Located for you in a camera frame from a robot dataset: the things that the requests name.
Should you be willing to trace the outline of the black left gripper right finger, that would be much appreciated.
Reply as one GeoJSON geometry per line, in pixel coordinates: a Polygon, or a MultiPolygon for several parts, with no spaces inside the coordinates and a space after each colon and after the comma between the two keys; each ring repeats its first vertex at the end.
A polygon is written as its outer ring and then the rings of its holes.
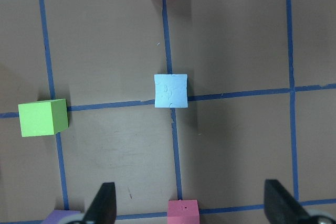
{"type": "Polygon", "coordinates": [[[317,223],[276,179],[265,180],[264,213],[271,224],[317,223]]]}

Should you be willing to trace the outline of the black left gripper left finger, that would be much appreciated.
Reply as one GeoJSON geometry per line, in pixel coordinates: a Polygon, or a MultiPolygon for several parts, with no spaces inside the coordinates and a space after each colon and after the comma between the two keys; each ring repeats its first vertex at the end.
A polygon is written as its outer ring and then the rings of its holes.
{"type": "Polygon", "coordinates": [[[103,183],[90,207],[86,211],[83,223],[115,223],[117,217],[117,202],[115,183],[103,183]]]}

